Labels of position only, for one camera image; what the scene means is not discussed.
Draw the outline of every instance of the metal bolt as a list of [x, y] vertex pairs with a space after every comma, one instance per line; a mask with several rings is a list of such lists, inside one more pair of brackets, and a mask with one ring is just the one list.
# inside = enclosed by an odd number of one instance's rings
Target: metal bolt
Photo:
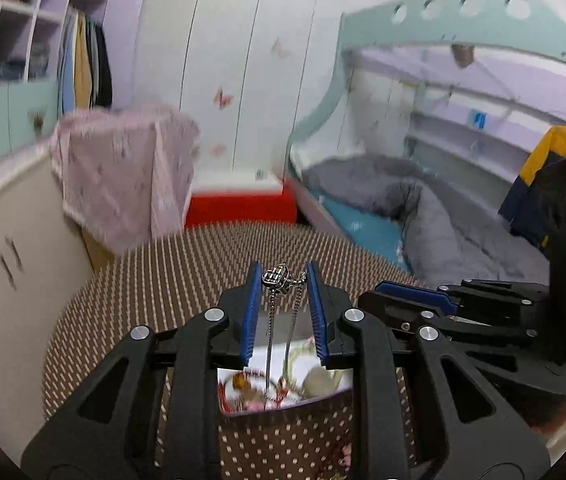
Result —
[[423, 326], [418, 331], [418, 335], [425, 341], [434, 341], [434, 339], [438, 337], [438, 330], [436, 330], [433, 326]]
[[348, 321], [358, 322], [365, 317], [365, 313], [357, 308], [350, 308], [345, 311], [345, 319]]
[[220, 308], [210, 308], [205, 311], [205, 319], [208, 321], [220, 321], [225, 313]]
[[150, 335], [150, 329], [147, 328], [145, 325], [135, 326], [132, 331], [129, 333], [132, 339], [137, 341], [142, 341], [147, 336]]

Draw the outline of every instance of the red butterfly sticker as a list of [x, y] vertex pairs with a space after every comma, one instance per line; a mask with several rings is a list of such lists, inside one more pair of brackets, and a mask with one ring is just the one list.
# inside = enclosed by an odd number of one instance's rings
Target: red butterfly sticker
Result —
[[225, 110], [234, 101], [234, 96], [223, 95], [223, 88], [219, 88], [214, 97], [214, 104], [218, 106], [219, 110]]

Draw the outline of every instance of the blue bed sheet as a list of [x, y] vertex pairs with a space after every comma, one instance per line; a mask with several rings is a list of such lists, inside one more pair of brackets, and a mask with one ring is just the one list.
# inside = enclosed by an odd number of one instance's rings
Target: blue bed sheet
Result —
[[397, 224], [385, 217], [337, 202], [320, 192], [314, 192], [314, 196], [355, 244], [411, 272], [403, 258], [402, 236]]

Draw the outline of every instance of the pink fabric cover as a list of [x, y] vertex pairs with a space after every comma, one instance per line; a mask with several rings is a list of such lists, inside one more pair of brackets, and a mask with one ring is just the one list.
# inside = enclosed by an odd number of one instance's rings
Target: pink fabric cover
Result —
[[199, 134], [168, 105], [65, 114], [51, 139], [64, 211], [114, 254], [182, 231]]

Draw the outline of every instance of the gray comforter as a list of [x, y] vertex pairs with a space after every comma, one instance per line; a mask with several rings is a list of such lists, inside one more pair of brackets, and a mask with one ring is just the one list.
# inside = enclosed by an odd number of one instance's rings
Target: gray comforter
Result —
[[549, 283], [549, 262], [536, 248], [410, 160], [330, 159], [306, 170], [303, 180], [336, 200], [398, 221], [405, 257], [427, 286], [463, 278]]

